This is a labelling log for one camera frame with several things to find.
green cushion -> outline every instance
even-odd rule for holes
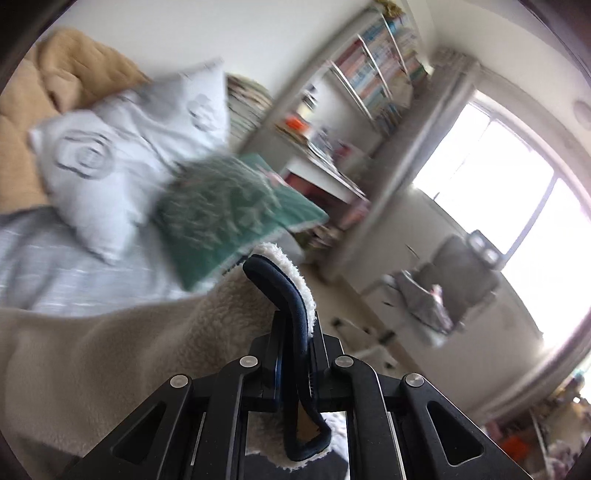
[[[286,185],[258,155],[192,165],[156,213],[184,288],[221,272],[283,229],[300,232],[328,215]]]

chair backrest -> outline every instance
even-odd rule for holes
[[[433,259],[421,265],[413,280],[425,290],[443,289],[443,306],[454,324],[483,302],[499,285],[498,273],[486,265],[465,239],[447,238]]]

folded blanket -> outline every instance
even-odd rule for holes
[[[31,127],[146,80],[121,53],[73,28],[34,46],[0,95],[0,213],[49,205],[28,148]]]
[[[299,290],[311,335],[315,304],[296,267],[275,245],[271,259]],[[231,270],[205,297],[86,318],[0,310],[0,429],[34,480],[48,478],[31,442],[83,456],[172,375],[218,372],[270,331],[275,306]],[[344,419],[325,414],[331,445],[346,444]],[[247,453],[297,468],[284,452],[280,414],[251,414]]]

curtain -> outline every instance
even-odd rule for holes
[[[490,420],[511,419],[548,397],[591,352],[591,313],[566,343],[549,352],[500,395],[466,414],[478,425]]]
[[[394,134],[378,148],[362,182],[371,201],[369,213],[320,264],[320,274],[327,281],[335,280],[359,252],[396,192],[412,182],[475,92],[481,73],[475,59],[442,49],[433,63],[435,71],[426,91],[406,113]]]

window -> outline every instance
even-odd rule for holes
[[[591,306],[591,222],[532,146],[469,104],[414,185],[504,254],[502,273],[548,344],[573,331]]]

